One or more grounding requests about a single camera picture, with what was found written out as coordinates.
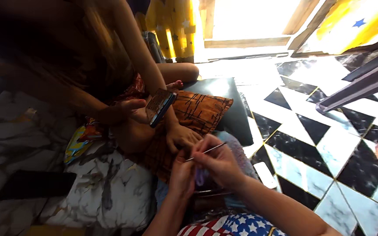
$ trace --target black cushion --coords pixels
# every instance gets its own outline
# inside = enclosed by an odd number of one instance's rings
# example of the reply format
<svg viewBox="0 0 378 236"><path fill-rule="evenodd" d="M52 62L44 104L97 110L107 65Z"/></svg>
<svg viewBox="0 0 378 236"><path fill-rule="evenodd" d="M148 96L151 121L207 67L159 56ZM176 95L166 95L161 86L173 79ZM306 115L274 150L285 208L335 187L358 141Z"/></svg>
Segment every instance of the black cushion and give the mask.
<svg viewBox="0 0 378 236"><path fill-rule="evenodd" d="M233 105L218 123L218 131L227 131L236 137L242 146L253 144L249 121L244 110L242 99L237 91L234 78L209 78L196 82L184 83L183 90L199 94L232 98Z"/></svg>

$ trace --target hand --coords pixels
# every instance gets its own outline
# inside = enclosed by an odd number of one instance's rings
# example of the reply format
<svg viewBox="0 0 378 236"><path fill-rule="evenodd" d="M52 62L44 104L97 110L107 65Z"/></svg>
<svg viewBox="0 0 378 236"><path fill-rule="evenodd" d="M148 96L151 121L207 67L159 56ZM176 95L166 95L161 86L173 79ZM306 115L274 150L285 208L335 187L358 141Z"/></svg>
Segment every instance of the hand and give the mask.
<svg viewBox="0 0 378 236"><path fill-rule="evenodd" d="M207 154L206 150L218 146L221 142L217 137L207 134L201 142L192 148L194 161L207 168L214 181L223 188L235 191L243 185L246 176L240 170L233 153L227 145L216 148Z"/></svg>
<svg viewBox="0 0 378 236"><path fill-rule="evenodd" d="M195 190L195 165L192 161L185 162L185 154L180 150L173 162L168 194L189 199Z"/></svg>
<svg viewBox="0 0 378 236"><path fill-rule="evenodd" d="M109 106L99 112L97 120L104 124L113 125L124 121L127 117L134 119L142 124L149 124L144 99L131 99L117 102L114 106Z"/></svg>
<svg viewBox="0 0 378 236"><path fill-rule="evenodd" d="M202 137L195 131L181 126L179 123L175 123L167 128L166 142L171 153L177 153L179 150L176 148L176 144L192 148Z"/></svg>

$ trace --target black and white tiled floor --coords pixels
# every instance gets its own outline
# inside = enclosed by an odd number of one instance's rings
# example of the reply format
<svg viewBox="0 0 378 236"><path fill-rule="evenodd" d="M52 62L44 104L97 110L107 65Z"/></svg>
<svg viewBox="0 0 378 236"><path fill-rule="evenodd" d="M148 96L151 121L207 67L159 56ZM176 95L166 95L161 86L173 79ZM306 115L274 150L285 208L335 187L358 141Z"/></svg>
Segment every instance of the black and white tiled floor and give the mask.
<svg viewBox="0 0 378 236"><path fill-rule="evenodd" d="M326 115L315 110L318 101L349 84L342 80L349 69L360 66L344 59L244 59L216 67L235 77L254 139L244 151L253 164L266 163L277 190L342 235L377 236L378 93Z"/></svg>

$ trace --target stars and stripes shirt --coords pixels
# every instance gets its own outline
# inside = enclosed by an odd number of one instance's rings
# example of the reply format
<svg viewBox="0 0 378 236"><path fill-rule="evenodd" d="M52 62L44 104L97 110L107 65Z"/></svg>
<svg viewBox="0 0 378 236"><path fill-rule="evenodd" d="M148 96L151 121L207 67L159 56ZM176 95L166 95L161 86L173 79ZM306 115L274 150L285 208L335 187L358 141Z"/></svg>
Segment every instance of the stars and stripes shirt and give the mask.
<svg viewBox="0 0 378 236"><path fill-rule="evenodd" d="M178 236L286 236L262 216L254 213L226 215L207 223L191 224Z"/></svg>

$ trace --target orange patterned cushion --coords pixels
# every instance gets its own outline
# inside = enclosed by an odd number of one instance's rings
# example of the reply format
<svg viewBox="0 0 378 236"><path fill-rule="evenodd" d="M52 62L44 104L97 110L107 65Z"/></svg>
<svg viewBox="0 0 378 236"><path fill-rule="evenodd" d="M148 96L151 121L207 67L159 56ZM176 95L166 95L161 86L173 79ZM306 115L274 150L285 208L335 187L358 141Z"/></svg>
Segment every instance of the orange patterned cushion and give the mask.
<svg viewBox="0 0 378 236"><path fill-rule="evenodd" d="M196 131L203 137L215 130L232 104L232 99L224 97L179 91L173 108L182 126ZM168 182L175 155L171 154L165 136L162 121L157 125L155 136L147 150L130 159L149 169L160 180Z"/></svg>

